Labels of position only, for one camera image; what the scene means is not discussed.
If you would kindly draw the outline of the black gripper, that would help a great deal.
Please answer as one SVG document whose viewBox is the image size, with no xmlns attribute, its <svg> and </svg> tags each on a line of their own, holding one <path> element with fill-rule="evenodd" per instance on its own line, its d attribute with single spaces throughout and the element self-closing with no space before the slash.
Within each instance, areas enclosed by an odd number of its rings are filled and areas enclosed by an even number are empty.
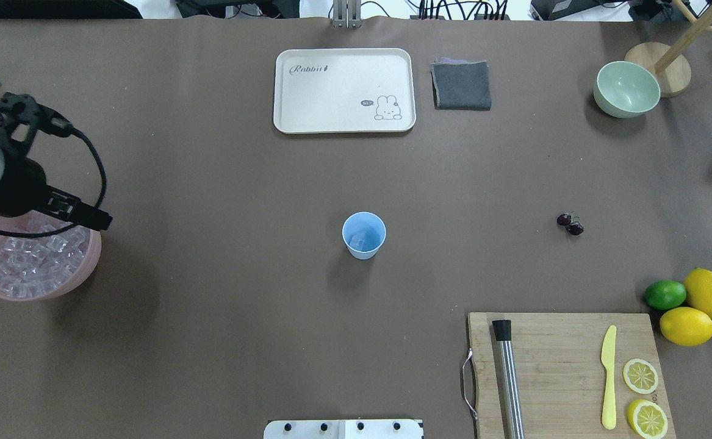
<svg viewBox="0 0 712 439">
<path fill-rule="evenodd" d="M 46 173 L 26 157 L 4 156 L 0 177 L 0 216 L 13 218 L 36 211 L 94 231 L 107 230 L 113 217 L 93 206 L 81 206 L 80 198 L 49 186 Z"/>
</svg>

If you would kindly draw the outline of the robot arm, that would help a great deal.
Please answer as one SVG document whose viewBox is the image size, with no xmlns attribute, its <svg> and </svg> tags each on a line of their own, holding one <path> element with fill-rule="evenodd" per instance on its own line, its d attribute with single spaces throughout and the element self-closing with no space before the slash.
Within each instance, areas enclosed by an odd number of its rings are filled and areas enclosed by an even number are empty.
<svg viewBox="0 0 712 439">
<path fill-rule="evenodd" d="M 107 230 L 112 217 L 80 198 L 47 184 L 38 162 L 20 151 L 18 142 L 0 133 L 0 216 L 16 218 L 31 211 L 92 230 Z"/>
</svg>

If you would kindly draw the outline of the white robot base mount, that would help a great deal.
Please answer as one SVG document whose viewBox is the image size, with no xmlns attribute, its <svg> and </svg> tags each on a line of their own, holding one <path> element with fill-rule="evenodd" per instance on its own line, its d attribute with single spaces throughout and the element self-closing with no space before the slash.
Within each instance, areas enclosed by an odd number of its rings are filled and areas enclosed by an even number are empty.
<svg viewBox="0 0 712 439">
<path fill-rule="evenodd" d="M 267 423 L 264 438 L 424 438 L 417 419 L 312 419 Z"/>
</svg>

